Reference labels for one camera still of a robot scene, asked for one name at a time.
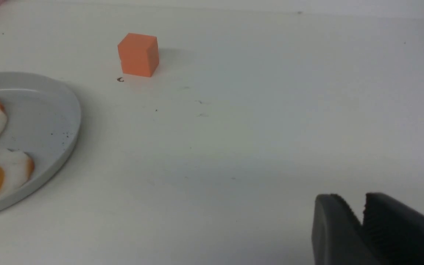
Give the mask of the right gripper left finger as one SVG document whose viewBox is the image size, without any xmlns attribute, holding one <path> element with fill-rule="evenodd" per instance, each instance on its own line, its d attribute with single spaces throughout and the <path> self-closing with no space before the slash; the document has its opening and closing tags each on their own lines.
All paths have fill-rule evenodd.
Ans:
<svg viewBox="0 0 424 265">
<path fill-rule="evenodd" d="M 319 194 L 311 233 L 315 265 L 380 265 L 348 203 L 338 194 Z"/>
</svg>

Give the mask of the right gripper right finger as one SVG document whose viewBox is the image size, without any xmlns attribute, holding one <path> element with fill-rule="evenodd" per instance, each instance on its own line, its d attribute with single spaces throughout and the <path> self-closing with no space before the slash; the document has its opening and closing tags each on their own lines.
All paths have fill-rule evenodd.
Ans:
<svg viewBox="0 0 424 265">
<path fill-rule="evenodd" d="M 389 195 L 366 194 L 362 228 L 390 265 L 424 265 L 424 215 Z"/>
</svg>

